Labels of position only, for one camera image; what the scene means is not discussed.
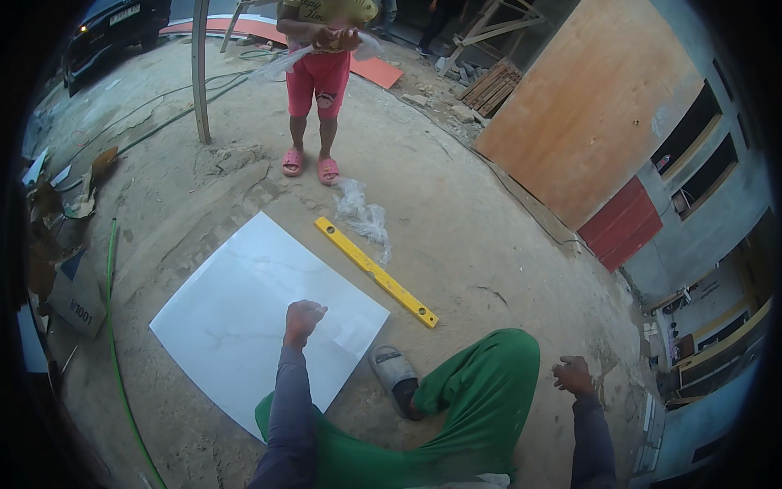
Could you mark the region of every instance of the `concrete floor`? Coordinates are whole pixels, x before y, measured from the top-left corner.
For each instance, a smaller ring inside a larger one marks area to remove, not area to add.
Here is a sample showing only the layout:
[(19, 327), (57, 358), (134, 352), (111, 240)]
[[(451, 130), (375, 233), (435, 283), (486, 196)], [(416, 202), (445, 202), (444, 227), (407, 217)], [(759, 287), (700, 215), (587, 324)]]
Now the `concrete floor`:
[[(256, 66), (238, 59), (244, 49), (231, 44), (219, 55), (218, 46), (218, 39), (209, 40), (207, 76)], [(69, 140), (73, 129), (95, 137), (154, 95), (190, 83), (189, 64), (190, 45), (177, 40), (127, 59), (73, 99), (58, 88), (43, 107), (57, 107), (54, 126), (39, 143), (51, 146), (52, 171), (78, 150)], [(537, 338), (540, 378), (515, 455), (516, 487), (569, 485), (573, 397), (552, 387), (551, 366), (560, 355), (583, 355), (597, 380), (625, 485), (641, 436), (645, 389), (655, 385), (641, 353), (642, 343), (648, 352), (640, 334), (644, 319), (627, 284), (588, 253), (555, 244), (475, 154), (417, 110), (355, 75), (347, 92), (332, 154), (343, 175), (367, 184), (368, 202), (386, 209), (393, 244), (387, 271), (440, 316), (433, 330), (313, 226), (319, 215), (333, 216), (337, 194), (317, 180), (314, 115), (305, 171), (282, 177), (278, 161), (290, 144), (284, 84), (246, 82), (212, 102), (208, 146), (199, 143), (192, 115), (138, 144), (101, 184), (95, 216), (82, 225), (69, 222), (61, 233), (65, 241), (85, 243), (91, 265), (103, 276), (110, 222), (117, 218), (117, 354), (139, 431), (168, 487), (242, 487), (264, 453), (258, 440), (196, 388), (148, 326), (174, 291), (260, 210), (391, 311), (377, 341), (399, 346), (421, 376), (495, 329), (521, 327)], [(68, 182), (101, 149), (127, 144), (190, 100), (187, 90), (168, 96), (108, 130), (74, 160)], [(523, 195), (517, 185), (511, 190)], [(371, 255), (372, 246), (337, 225)], [(551, 232), (567, 235), (563, 228)], [(66, 371), (64, 398), (106, 464), (106, 483), (142, 487), (139, 474), (152, 477), (121, 407), (106, 327), (95, 340), (57, 322), (51, 331), (59, 362), (79, 344)], [(365, 361), (326, 415), (362, 440), (400, 450), (427, 441), (442, 422), (399, 419)]]

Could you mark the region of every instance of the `white board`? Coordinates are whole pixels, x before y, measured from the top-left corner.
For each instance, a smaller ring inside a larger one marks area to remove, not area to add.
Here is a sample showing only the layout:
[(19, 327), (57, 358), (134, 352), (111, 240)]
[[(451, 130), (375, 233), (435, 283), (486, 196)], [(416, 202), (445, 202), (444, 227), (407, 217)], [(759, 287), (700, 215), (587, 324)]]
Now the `white board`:
[[(324, 238), (323, 246), (333, 245)], [(312, 401), (325, 412), (389, 312), (264, 213), (220, 246), (150, 327), (196, 386), (263, 440), (255, 407), (274, 390), (285, 313), (301, 299), (328, 306), (304, 348)]]

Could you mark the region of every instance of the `gray slipper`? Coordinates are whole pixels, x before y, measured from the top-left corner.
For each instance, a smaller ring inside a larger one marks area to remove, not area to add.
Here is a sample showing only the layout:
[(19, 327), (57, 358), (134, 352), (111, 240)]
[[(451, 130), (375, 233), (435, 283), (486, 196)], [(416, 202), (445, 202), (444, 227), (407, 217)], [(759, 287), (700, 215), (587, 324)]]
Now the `gray slipper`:
[(393, 388), (396, 387), (399, 382), (418, 378), (418, 376), (415, 375), (410, 362), (407, 361), (402, 352), (391, 345), (378, 345), (373, 347), (369, 351), (367, 359), (369, 360), (369, 365), (372, 366), (375, 375), (378, 377), (378, 380), (380, 380), (383, 388), (386, 389), (386, 393), (391, 398), (394, 411), (396, 411), (399, 416), (410, 419), (410, 416), (402, 411), (402, 408), (399, 406), (399, 402), (393, 393)]

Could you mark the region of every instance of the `pink shorts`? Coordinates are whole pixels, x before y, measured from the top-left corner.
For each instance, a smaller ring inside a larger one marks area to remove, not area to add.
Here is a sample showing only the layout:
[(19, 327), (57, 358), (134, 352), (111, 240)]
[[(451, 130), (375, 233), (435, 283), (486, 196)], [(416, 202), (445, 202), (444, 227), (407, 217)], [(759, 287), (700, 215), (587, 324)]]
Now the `pink shorts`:
[(293, 65), (293, 73), (285, 75), (288, 112), (292, 116), (303, 117), (310, 113), (314, 92), (317, 115), (324, 119), (337, 117), (350, 75), (350, 53), (308, 54)]

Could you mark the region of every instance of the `green pants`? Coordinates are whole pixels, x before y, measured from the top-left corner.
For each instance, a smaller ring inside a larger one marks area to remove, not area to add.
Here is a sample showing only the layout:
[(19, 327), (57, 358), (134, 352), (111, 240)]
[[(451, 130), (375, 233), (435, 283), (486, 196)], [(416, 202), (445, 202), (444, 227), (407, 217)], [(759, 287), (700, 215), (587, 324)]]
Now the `green pants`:
[[(532, 404), (539, 363), (537, 342), (520, 329), (494, 331), (449, 358), (421, 381), (413, 397), (427, 415), (449, 410), (443, 430), (410, 451), (357, 440), (319, 412), (316, 487), (400, 489), (513, 473), (511, 457)], [(273, 394), (255, 410), (266, 439)]]

